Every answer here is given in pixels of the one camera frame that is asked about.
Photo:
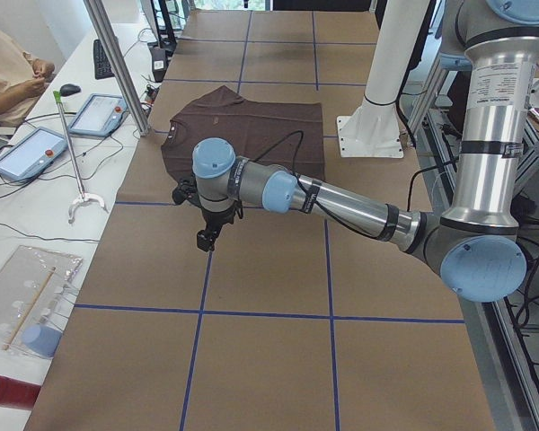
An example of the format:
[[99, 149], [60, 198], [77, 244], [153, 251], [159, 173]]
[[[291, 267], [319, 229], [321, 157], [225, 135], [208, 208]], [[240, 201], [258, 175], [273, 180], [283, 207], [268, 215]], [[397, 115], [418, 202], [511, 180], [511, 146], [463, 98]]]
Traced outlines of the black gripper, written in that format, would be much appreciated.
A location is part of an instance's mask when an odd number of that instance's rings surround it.
[[234, 222], [234, 208], [229, 207], [221, 212], [203, 208], [201, 213], [206, 227], [197, 233], [197, 246], [202, 251], [214, 251], [216, 239], [221, 234], [223, 226]]

